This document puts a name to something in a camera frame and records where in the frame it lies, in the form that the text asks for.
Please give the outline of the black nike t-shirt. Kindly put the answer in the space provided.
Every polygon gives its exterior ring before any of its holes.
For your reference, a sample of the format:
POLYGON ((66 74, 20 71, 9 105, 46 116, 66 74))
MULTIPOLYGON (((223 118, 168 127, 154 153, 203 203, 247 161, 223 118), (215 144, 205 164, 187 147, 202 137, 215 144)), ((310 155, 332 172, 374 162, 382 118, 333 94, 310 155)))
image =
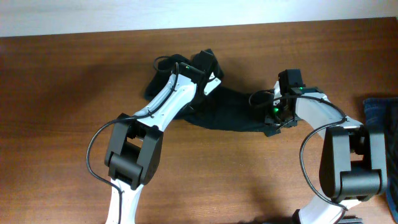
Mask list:
MULTIPOLYGON (((157 73, 147 86, 144 98, 148 101, 153 100, 165 86, 175 69, 175 64, 189 61, 191 59, 180 54, 157 57, 153 63, 157 73)), ((182 119, 206 129, 261 132, 266 136, 272 136, 271 128, 264 123, 264 110, 249 105, 255 100, 262 103, 268 97, 270 97, 268 94, 254 97, 219 85, 208 96, 200 93, 193 102, 180 109, 173 119, 182 119)))

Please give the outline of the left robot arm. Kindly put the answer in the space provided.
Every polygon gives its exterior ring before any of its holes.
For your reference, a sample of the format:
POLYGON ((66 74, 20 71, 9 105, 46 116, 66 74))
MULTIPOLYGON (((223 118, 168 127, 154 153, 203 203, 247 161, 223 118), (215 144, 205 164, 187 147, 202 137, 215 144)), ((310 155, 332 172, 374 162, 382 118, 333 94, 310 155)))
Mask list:
POLYGON ((141 192, 159 163, 164 131, 191 105, 198 105, 221 83, 218 61, 211 49, 187 59, 181 55, 154 60, 156 74, 149 89, 153 99, 132 116, 120 114, 104 158, 112 186, 107 223, 134 223, 141 192))

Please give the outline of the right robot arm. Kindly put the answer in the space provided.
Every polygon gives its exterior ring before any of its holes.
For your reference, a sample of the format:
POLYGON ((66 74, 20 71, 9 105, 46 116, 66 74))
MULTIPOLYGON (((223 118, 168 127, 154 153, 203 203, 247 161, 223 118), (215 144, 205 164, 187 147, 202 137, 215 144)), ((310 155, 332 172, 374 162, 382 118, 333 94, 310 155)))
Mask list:
POLYGON ((269 109, 268 124, 282 128, 303 120, 313 128, 301 144, 299 161, 315 196, 295 211, 292 223, 362 223, 346 212, 387 189, 383 130, 350 118, 319 88, 307 87, 299 69, 280 72, 271 93, 273 99, 260 104, 269 109), (320 189, 311 183, 303 159, 307 142, 316 134, 323 139, 320 189))

